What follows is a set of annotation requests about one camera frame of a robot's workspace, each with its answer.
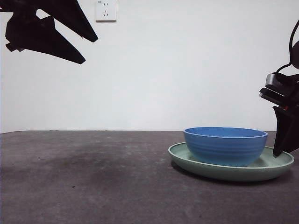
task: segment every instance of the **blue bowl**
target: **blue bowl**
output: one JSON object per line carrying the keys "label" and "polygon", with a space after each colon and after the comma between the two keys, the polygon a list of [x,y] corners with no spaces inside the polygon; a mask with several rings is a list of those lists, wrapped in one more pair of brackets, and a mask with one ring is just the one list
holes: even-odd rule
{"label": "blue bowl", "polygon": [[200,162],[245,167],[261,155],[268,134],[236,127],[194,127],[184,130],[184,136]]}

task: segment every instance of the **electrical outlet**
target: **electrical outlet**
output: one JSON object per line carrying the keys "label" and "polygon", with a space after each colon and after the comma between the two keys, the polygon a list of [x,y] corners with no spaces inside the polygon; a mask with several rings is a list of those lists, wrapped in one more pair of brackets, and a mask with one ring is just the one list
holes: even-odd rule
{"label": "electrical outlet", "polygon": [[116,0],[99,0],[96,3],[97,22],[116,21]]}

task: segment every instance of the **white wall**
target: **white wall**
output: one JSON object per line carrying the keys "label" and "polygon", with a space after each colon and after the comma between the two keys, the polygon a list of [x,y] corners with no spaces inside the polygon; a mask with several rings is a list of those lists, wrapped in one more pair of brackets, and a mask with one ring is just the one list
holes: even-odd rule
{"label": "white wall", "polygon": [[[299,1],[118,0],[116,23],[95,23],[94,0],[79,2],[100,40],[56,25],[83,65],[2,47],[3,133],[276,129],[273,104],[258,95],[289,60]],[[10,16],[1,15],[2,46]]]}

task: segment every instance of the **dark gray tabletop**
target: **dark gray tabletop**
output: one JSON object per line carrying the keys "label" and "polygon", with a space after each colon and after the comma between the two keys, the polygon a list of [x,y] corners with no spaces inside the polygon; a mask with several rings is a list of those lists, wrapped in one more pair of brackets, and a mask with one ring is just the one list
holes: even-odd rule
{"label": "dark gray tabletop", "polygon": [[183,141],[182,132],[2,134],[2,223],[299,223],[299,150],[277,179],[225,182],[172,163],[167,149]]}

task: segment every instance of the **green plate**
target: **green plate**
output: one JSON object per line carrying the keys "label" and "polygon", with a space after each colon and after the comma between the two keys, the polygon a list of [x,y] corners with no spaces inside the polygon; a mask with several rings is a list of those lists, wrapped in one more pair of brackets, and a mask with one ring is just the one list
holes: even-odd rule
{"label": "green plate", "polygon": [[173,161],[181,168],[201,175],[226,181],[264,181],[282,175],[294,163],[294,157],[286,152],[273,156],[273,148],[265,147],[261,156],[247,167],[229,167],[197,161],[185,142],[168,149]]}

